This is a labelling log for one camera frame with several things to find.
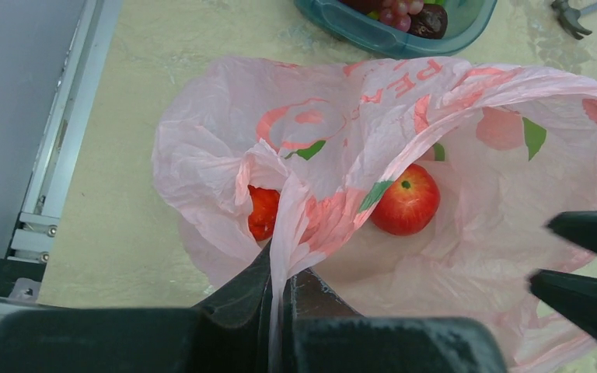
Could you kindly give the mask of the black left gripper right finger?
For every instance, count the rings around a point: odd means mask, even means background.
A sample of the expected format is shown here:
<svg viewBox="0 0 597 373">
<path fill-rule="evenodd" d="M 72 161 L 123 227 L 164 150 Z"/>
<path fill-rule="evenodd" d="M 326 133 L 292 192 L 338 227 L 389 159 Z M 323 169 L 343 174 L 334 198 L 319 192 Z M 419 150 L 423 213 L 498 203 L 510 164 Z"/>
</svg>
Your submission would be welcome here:
<svg viewBox="0 0 597 373">
<path fill-rule="evenodd" d="M 296 372 L 292 327 L 297 319 L 360 316 L 312 268 L 285 285 L 281 313 L 281 372 Z"/>
</svg>

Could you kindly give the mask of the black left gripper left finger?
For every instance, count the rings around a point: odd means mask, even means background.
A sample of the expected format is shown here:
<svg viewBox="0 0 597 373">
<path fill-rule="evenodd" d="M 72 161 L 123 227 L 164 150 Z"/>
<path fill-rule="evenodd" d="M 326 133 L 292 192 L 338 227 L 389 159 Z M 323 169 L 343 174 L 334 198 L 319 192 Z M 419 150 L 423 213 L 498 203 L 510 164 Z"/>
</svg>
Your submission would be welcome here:
<svg viewBox="0 0 597 373">
<path fill-rule="evenodd" d="M 270 244 L 227 284 L 194 306 L 199 311 L 192 372 L 266 372 L 271 316 Z"/>
</svg>

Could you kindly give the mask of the pink plastic bag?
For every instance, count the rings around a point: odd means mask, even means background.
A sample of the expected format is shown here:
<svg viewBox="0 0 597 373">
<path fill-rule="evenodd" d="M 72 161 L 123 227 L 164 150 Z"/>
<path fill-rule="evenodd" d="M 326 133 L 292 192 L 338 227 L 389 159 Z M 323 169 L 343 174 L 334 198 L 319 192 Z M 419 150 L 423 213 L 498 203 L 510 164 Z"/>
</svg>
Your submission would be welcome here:
<svg viewBox="0 0 597 373">
<path fill-rule="evenodd" d="M 551 372 L 595 347 L 525 285 L 537 268 L 571 273 L 594 259 L 543 228 L 562 211 L 597 210 L 591 78 L 458 58 L 222 58 L 163 114 L 152 163 L 215 287 L 260 251 L 252 185 L 281 194 L 275 284 L 318 265 L 364 315 L 477 319 L 513 372 Z M 391 235 L 370 215 L 412 164 L 441 202 L 422 231 Z"/>
</svg>

